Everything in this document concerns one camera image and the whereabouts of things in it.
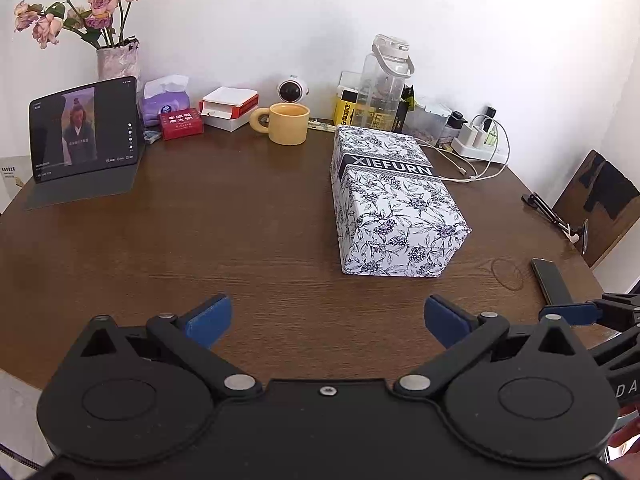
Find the person's right hand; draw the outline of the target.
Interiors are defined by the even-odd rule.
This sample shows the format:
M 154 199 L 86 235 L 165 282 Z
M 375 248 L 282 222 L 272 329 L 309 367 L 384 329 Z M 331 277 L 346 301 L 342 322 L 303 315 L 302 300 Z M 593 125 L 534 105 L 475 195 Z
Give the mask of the person's right hand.
M 639 437 L 639 417 L 629 419 L 626 424 L 614 432 L 608 445 L 611 448 L 619 448 L 632 440 L 634 437 Z M 639 440 L 635 440 L 630 448 L 616 460 L 610 461 L 610 466 L 614 468 L 619 474 L 626 479 L 639 480 L 640 479 L 640 454 L 639 454 Z

